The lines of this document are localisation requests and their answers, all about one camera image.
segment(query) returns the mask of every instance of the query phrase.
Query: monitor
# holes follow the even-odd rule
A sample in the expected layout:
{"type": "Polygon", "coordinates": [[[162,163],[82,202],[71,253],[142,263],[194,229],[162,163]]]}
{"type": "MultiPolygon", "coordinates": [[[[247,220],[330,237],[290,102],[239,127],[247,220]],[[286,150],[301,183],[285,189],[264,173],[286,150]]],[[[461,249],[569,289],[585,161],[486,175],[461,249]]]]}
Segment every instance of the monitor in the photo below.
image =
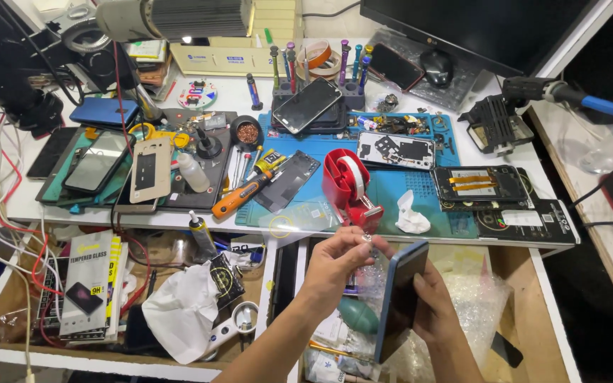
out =
{"type": "Polygon", "coordinates": [[[361,15],[500,76],[531,76],[597,1],[362,0],[361,15]]]}

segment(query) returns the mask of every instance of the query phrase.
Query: fingernail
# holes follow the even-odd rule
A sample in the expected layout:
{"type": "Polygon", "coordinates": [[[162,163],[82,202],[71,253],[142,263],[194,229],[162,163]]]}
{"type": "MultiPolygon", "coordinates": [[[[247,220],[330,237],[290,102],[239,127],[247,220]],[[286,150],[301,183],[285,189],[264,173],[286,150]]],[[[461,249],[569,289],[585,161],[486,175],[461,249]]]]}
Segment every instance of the fingernail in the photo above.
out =
{"type": "Polygon", "coordinates": [[[418,290],[422,290],[425,287],[425,279],[422,277],[422,275],[418,273],[413,275],[413,285],[418,290]]]}
{"type": "Polygon", "coordinates": [[[361,254],[361,256],[364,256],[364,257],[370,257],[371,251],[372,251],[372,247],[368,243],[364,243],[358,248],[358,252],[361,254]]]}

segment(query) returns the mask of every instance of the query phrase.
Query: blue silicone repair mat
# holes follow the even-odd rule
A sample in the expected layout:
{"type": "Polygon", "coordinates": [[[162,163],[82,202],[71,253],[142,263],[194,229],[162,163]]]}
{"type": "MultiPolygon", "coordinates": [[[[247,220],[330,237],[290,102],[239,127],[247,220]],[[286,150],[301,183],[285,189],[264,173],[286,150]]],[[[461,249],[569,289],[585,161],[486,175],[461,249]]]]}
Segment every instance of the blue silicone repair mat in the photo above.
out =
{"type": "MultiPolygon", "coordinates": [[[[373,118],[379,113],[350,112],[349,115],[373,118]]],[[[442,115],[437,119],[436,115],[428,113],[389,113],[389,117],[402,117],[411,115],[415,118],[425,118],[430,125],[430,132],[414,134],[415,137],[440,140],[436,134],[440,134],[444,141],[444,150],[437,151],[438,166],[459,166],[458,152],[455,149],[453,129],[450,119],[442,115]]],[[[360,127],[348,127],[348,134],[337,138],[334,134],[305,134],[294,136],[291,134],[279,134],[270,128],[269,115],[260,115],[259,122],[266,137],[264,141],[265,151],[274,149],[284,155],[290,155],[296,150],[301,150],[314,159],[321,162],[321,166],[302,186],[292,202],[288,205],[298,205],[313,198],[323,197],[321,182],[323,180],[323,160],[326,154],[333,149],[344,148],[356,152],[356,142],[360,127]]],[[[437,191],[429,172],[404,170],[373,170],[370,172],[370,184],[366,193],[372,203],[382,205],[385,213],[382,216],[377,234],[384,235],[408,235],[396,228],[394,222],[398,220],[398,207],[396,201],[406,192],[413,190],[413,210],[421,213],[431,222],[430,231],[423,233],[425,237],[443,238],[477,238],[477,227],[472,218],[472,213],[444,213],[438,205],[437,191]]],[[[268,210],[257,204],[254,200],[243,205],[236,214],[236,224],[245,226],[259,226],[259,219],[270,214],[268,210]]]]}

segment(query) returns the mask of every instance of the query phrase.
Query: magnifying glass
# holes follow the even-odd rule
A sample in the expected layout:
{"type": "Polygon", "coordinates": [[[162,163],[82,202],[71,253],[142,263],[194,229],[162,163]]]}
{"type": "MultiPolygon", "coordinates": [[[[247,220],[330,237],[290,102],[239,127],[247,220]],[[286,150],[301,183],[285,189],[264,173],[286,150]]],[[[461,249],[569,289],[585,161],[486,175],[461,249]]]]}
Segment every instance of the magnifying glass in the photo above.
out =
{"type": "Polygon", "coordinates": [[[219,346],[238,334],[250,334],[257,328],[257,317],[260,308],[254,302],[242,302],[233,309],[231,318],[226,319],[217,327],[212,329],[210,341],[204,355],[209,355],[217,350],[219,346]]]}

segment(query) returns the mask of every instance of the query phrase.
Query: hand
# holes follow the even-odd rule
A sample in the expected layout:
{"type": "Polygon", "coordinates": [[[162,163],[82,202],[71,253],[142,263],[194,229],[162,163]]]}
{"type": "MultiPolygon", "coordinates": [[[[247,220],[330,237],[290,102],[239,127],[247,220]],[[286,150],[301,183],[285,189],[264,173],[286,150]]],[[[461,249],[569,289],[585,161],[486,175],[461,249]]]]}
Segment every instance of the hand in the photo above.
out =
{"type": "MultiPolygon", "coordinates": [[[[375,263],[370,257],[370,243],[363,239],[364,234],[357,226],[342,227],[334,236],[314,246],[304,283],[295,300],[308,305],[318,323],[337,308],[349,275],[357,267],[375,263]]],[[[387,257],[394,254],[382,237],[373,236],[372,245],[387,257]]]]}
{"type": "Polygon", "coordinates": [[[464,332],[446,284],[429,259],[424,274],[415,274],[413,287],[419,297],[413,331],[428,345],[463,340],[464,332]]]}

